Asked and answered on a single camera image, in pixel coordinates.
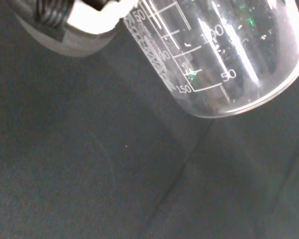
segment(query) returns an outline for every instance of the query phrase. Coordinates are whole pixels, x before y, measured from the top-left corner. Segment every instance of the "black fabric background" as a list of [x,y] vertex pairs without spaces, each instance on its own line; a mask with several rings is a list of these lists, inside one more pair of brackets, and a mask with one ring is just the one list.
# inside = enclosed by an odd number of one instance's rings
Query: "black fabric background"
[[254,111],[197,119],[127,31],[67,58],[0,1],[0,239],[10,238],[299,239],[299,78]]

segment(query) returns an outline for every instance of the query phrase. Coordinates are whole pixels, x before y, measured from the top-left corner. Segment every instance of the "number 50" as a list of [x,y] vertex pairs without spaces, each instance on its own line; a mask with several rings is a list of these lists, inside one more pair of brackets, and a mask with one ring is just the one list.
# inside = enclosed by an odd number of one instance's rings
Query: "number 50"
[[237,74],[235,70],[230,69],[228,72],[222,73],[221,77],[223,78],[223,82],[227,82],[229,81],[229,79],[235,79],[237,77]]

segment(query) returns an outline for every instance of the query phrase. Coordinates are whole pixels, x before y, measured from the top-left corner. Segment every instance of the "white scale line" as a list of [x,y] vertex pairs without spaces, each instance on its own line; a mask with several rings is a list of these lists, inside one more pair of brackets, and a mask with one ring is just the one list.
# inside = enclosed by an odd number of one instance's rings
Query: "white scale line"
[[190,26],[190,24],[189,24],[187,18],[185,17],[184,12],[183,12],[182,9],[180,8],[180,5],[179,5],[178,2],[176,2],[175,0],[174,0],[174,2],[176,3],[177,10],[178,10],[179,14],[181,15],[181,17],[183,18],[183,20],[184,20],[184,22],[185,22],[185,24],[186,24],[188,30],[191,30],[191,26]]
[[158,14],[158,13],[162,13],[163,11],[166,11],[167,9],[170,9],[172,6],[175,6],[177,3],[174,2],[166,7],[163,7],[161,10],[157,11],[156,13],[154,13],[155,15]]
[[213,86],[206,87],[206,88],[203,88],[203,89],[194,90],[194,92],[206,91],[206,90],[209,90],[209,89],[212,89],[212,88],[215,88],[215,87],[221,86],[222,84],[223,84],[223,83],[219,83],[219,84],[217,84],[217,85],[213,85]]
[[194,49],[191,49],[191,50],[186,51],[186,52],[183,52],[183,53],[181,53],[181,54],[179,54],[179,55],[173,56],[173,58],[177,58],[177,57],[186,55],[186,54],[188,54],[188,53],[191,53],[191,52],[193,52],[193,51],[197,51],[197,50],[199,50],[201,47],[202,47],[202,46],[195,47]]
[[[173,36],[173,35],[175,35],[175,34],[177,34],[177,33],[179,33],[179,32],[180,32],[180,30],[173,31],[173,32],[170,33],[170,35]],[[166,38],[166,37],[169,37],[170,35],[169,35],[169,34],[166,34],[165,36],[162,36],[162,39],[163,39],[163,38]]]
[[[149,19],[149,21],[150,21],[152,27],[153,27],[154,30],[156,31],[156,33],[159,35],[159,37],[161,37],[161,35],[160,35],[160,33],[158,32],[157,28],[155,27],[154,23],[151,21],[151,19],[149,18],[149,15],[148,15],[147,12],[145,11],[145,8],[143,7],[143,4],[142,4],[142,3],[140,4],[140,6],[141,6],[141,8],[143,9],[143,11],[146,13],[146,15],[147,15],[147,17],[148,17],[148,19]],[[162,43],[164,44],[164,46],[166,47],[167,51],[168,51],[168,52],[170,53],[170,55],[172,56],[172,53],[171,53],[170,49],[167,47],[165,41],[164,41],[163,39],[161,39],[161,41],[162,41]],[[175,64],[176,64],[176,66],[179,68],[180,72],[183,73],[183,71],[181,70],[181,68],[180,68],[179,64],[177,63],[177,61],[176,61],[174,58],[173,58],[173,60],[174,60],[174,62],[175,62]],[[195,91],[195,89],[194,89],[193,86],[191,85],[191,83],[190,83],[190,81],[188,80],[188,78],[187,78],[186,76],[184,76],[184,78],[185,78],[185,80],[187,81],[187,83],[190,85],[191,89],[192,89],[193,91]]]

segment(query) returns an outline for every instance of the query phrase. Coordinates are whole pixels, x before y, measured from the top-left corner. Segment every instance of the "measurement marking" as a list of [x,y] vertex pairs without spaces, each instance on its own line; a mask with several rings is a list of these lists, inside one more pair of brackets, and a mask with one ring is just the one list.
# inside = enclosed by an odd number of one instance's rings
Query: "measurement marking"
[[150,15],[153,17],[154,21],[156,22],[156,24],[158,25],[158,27],[161,29],[160,23],[158,22],[157,18],[155,17],[154,12],[151,10],[151,8],[149,7],[148,3],[145,0],[143,2],[145,4],[146,8],[149,10]]
[[199,90],[193,90],[193,91],[194,91],[194,92],[206,91],[206,90],[209,90],[209,89],[212,89],[212,88],[215,88],[215,87],[221,86],[222,84],[223,84],[223,83],[219,83],[219,84],[217,84],[217,85],[214,85],[214,86],[206,87],[206,88],[199,89]]
[[224,93],[225,97],[227,98],[227,100],[230,101],[230,98],[229,98],[225,88],[222,85],[220,86],[220,88],[221,88],[222,92]]
[[165,35],[165,36],[162,36],[162,39],[163,39],[163,38],[166,38],[166,37],[169,37],[169,36],[173,36],[173,35],[175,35],[175,34],[177,34],[177,33],[179,33],[179,32],[180,32],[180,30],[173,31],[173,32],[170,33],[170,35],[167,34],[167,35]]
[[[154,3],[149,0],[149,3],[151,4],[152,8],[154,9],[154,11],[157,13],[157,9],[154,5]],[[175,44],[176,48],[179,50],[179,46],[176,42],[176,40],[172,37],[172,35],[170,34],[170,30],[168,29],[168,27],[166,26],[165,22],[163,21],[163,19],[161,18],[160,14],[157,13],[157,17],[159,18],[159,20],[161,21],[163,27],[165,28],[165,31],[168,33],[168,35],[170,36],[171,40],[173,41],[173,43]]]
[[191,50],[186,51],[186,52],[183,52],[183,53],[181,53],[181,54],[179,54],[179,55],[173,56],[173,58],[177,58],[177,57],[186,55],[186,54],[188,54],[188,53],[191,53],[191,52],[193,52],[193,51],[197,51],[197,50],[200,49],[200,48],[201,48],[201,46],[195,47],[194,49],[191,49]]
[[[145,8],[143,7],[143,5],[140,4],[140,6],[141,6],[141,8],[143,9],[143,11],[146,12],[146,11],[145,11]],[[157,28],[155,27],[154,23],[152,22],[152,20],[151,20],[150,18],[149,18],[149,21],[150,21],[152,27],[154,28],[154,30],[156,31],[156,33],[158,34],[158,36],[161,38],[160,33],[158,32]],[[161,38],[161,41],[162,41],[162,43],[164,44],[164,46],[165,46],[165,48],[167,49],[167,51],[168,51],[168,52],[170,53],[170,55],[172,56],[172,53],[171,53],[170,49],[167,47],[166,43],[163,41],[162,38]],[[179,64],[177,63],[177,61],[176,61],[174,58],[173,58],[173,60],[174,60],[174,62],[175,62],[175,64],[176,64],[176,66],[178,67],[178,69],[180,70],[180,72],[183,72],[183,71],[181,70]],[[188,80],[188,78],[187,78],[186,76],[184,76],[184,78],[185,78],[185,80],[187,81],[187,83],[190,85],[191,89],[195,92],[195,90],[194,90],[193,86],[191,85],[190,81]]]
[[183,20],[184,20],[184,22],[185,22],[185,24],[186,24],[188,30],[191,30],[191,26],[190,26],[189,22],[187,21],[187,18],[185,17],[185,14],[184,14],[184,12],[182,11],[182,9],[180,8],[178,2],[176,2],[176,1],[174,0],[174,3],[176,4],[177,10],[179,11],[179,14],[181,15],[181,17],[183,18]]
[[189,75],[196,75],[198,72],[201,72],[201,71],[203,71],[202,69],[200,69],[200,70],[197,70],[197,71],[191,71],[191,72],[189,72],[189,73],[186,73],[186,74],[184,74],[185,76],[189,76]]
[[162,13],[163,11],[166,11],[167,9],[171,8],[172,6],[175,6],[177,3],[174,2],[166,7],[163,7],[161,10],[158,10],[155,14],[159,14],[159,13]]

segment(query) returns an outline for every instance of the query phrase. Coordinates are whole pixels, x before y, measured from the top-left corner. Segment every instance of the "printed number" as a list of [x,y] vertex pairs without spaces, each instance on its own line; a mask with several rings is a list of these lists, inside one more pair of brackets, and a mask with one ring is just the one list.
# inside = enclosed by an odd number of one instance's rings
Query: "printed number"
[[[211,38],[212,38],[212,40],[213,41],[216,41],[216,38],[218,37],[218,36],[222,36],[222,35],[224,35],[224,28],[221,26],[221,25],[219,25],[219,24],[217,24],[215,27],[214,27],[214,29],[210,29],[210,33],[211,33]],[[203,36],[203,38],[204,38],[204,45],[205,44],[207,44],[207,43],[209,43],[209,40],[207,39],[207,37],[203,34],[202,35]]]
[[191,93],[191,88],[188,86],[188,85],[185,85],[185,86],[176,86],[176,88],[178,89],[178,91],[180,93]]
[[228,72],[224,72],[221,74],[221,77],[223,78],[223,82],[229,81],[229,79],[235,79],[237,77],[236,71],[231,69]]
[[138,22],[142,22],[146,19],[146,16],[142,10],[137,10],[133,12],[133,15]]
[[165,60],[169,60],[170,59],[170,55],[169,55],[169,53],[167,52],[167,51],[163,51],[163,52],[159,52],[158,53],[158,55],[159,55],[159,57],[163,60],[163,61],[165,61]]

